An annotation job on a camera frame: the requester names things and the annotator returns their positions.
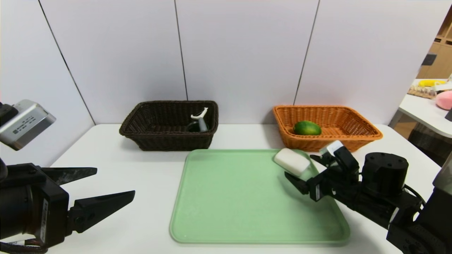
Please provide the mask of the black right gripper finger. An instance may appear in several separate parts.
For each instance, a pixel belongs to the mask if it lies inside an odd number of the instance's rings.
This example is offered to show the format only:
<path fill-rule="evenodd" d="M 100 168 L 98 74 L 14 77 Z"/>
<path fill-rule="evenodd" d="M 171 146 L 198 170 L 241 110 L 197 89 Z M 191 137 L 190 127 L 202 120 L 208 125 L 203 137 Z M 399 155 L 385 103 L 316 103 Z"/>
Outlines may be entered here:
<path fill-rule="evenodd" d="M 293 175 L 289 172 L 284 172 L 284 175 L 287 180 L 303 195 L 307 195 L 309 193 L 309 186 L 307 185 L 307 182 L 300 179 L 299 177 Z"/>
<path fill-rule="evenodd" d="M 310 155 L 312 161 L 315 161 L 317 164 L 322 165 L 325 168 L 330 168 L 335 166 L 335 157 L 330 154 L 324 155 Z"/>

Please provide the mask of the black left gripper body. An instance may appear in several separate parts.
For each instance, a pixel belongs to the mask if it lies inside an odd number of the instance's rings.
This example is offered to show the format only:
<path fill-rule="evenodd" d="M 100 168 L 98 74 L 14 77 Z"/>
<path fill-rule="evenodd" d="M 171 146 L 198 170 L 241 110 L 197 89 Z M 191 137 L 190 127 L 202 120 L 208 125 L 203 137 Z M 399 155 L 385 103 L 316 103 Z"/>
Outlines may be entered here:
<path fill-rule="evenodd" d="M 61 187 L 65 168 L 32 163 L 7 166 L 1 180 L 1 239 L 19 234 L 37 238 L 44 247 L 66 238 L 69 194 Z"/>

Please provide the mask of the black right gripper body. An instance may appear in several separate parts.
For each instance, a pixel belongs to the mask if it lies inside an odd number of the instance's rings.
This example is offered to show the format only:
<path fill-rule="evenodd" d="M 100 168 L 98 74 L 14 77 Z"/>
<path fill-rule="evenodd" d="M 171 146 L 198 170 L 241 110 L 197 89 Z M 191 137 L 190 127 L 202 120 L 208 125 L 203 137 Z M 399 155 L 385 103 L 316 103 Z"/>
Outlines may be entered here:
<path fill-rule="evenodd" d="M 307 181 L 310 198 L 319 201 L 330 196 L 350 209 L 357 208 L 360 188 L 359 167 L 351 169 L 340 166 L 327 167 Z"/>

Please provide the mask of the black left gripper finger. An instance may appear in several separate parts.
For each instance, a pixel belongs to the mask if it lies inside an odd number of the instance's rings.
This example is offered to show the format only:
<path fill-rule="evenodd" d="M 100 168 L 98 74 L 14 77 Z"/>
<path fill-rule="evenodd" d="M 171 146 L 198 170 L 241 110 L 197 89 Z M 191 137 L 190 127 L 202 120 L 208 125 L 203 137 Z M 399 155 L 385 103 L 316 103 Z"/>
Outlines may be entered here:
<path fill-rule="evenodd" d="M 83 233 L 100 221 L 130 204 L 135 191 L 78 199 L 68 211 L 66 236 L 73 231 Z"/>
<path fill-rule="evenodd" d="M 57 185 L 64 185 L 97 174 L 94 167 L 41 168 Z"/>

